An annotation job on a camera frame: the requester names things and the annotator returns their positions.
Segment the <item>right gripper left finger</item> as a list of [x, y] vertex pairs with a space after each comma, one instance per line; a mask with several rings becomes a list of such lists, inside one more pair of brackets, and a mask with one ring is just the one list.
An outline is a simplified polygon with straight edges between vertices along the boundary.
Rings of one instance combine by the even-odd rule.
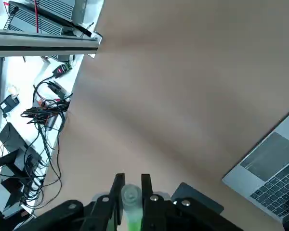
[[33, 218], [18, 231], [115, 231], [121, 224], [123, 205], [120, 198], [125, 174], [115, 175], [108, 194], [99, 196], [84, 206], [78, 200], [68, 200]]

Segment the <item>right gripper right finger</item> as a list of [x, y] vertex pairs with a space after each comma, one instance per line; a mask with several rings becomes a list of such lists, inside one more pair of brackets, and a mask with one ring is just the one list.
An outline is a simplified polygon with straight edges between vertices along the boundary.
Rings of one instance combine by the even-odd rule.
[[240, 231], [241, 228], [191, 197], [176, 204], [153, 193], [149, 174], [141, 175], [142, 231]]

